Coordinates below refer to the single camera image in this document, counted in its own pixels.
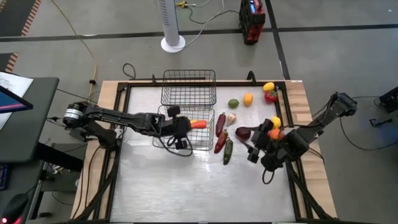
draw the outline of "orange striped tape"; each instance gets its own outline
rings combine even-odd
[[[12,73],[15,64],[17,63],[18,53],[12,53],[10,59],[8,60],[8,64],[6,66],[6,72]]]
[[[32,9],[30,10],[29,16],[26,19],[24,28],[22,29],[22,36],[26,36],[27,33],[29,32],[30,26],[33,23],[33,20],[35,19],[35,16],[37,14],[37,11],[39,10],[40,4],[42,3],[42,0],[36,0],[35,3],[33,4]]]

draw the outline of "red power tool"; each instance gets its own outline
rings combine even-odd
[[[263,25],[266,23],[266,12],[261,0],[242,0],[239,11],[239,28],[242,29],[243,41],[252,45],[258,42]]]

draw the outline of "laptop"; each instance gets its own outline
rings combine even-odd
[[[0,114],[33,109],[33,105],[0,86]]]

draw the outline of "white tower fan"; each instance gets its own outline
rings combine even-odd
[[[164,32],[160,45],[166,52],[179,52],[185,46],[185,39],[178,34],[174,0],[157,0],[157,3]]]

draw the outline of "garlic bulb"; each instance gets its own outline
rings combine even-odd
[[[228,126],[234,124],[235,121],[236,121],[236,115],[235,114],[229,114],[226,117],[226,126],[228,127]]]

